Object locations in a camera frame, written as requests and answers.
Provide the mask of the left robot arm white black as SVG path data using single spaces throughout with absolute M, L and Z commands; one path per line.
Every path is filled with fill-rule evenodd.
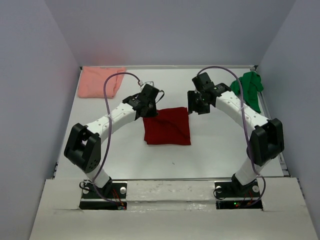
M 126 97 L 115 109 L 107 110 L 106 115 L 71 128 L 63 155 L 86 175 L 100 198 L 106 200 L 112 189 L 112 178 L 103 170 L 112 134 L 139 118 L 156 117 L 159 94 L 165 93 L 145 83 L 140 92 Z

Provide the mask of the red t-shirt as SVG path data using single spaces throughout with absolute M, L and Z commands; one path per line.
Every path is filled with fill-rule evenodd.
M 145 117 L 144 141 L 148 145 L 190 146 L 189 114 L 186 107 L 165 108 L 155 117 Z

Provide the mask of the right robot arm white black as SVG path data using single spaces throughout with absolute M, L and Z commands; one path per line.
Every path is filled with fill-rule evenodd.
M 265 165 L 285 148 L 282 122 L 260 115 L 248 106 L 240 79 L 235 81 L 238 93 L 225 83 L 214 84 L 206 72 L 198 73 L 192 79 L 195 89 L 187 93 L 188 113 L 208 114 L 214 107 L 243 128 L 246 159 L 231 180 L 219 188 L 223 198 L 243 197 L 253 187 Z

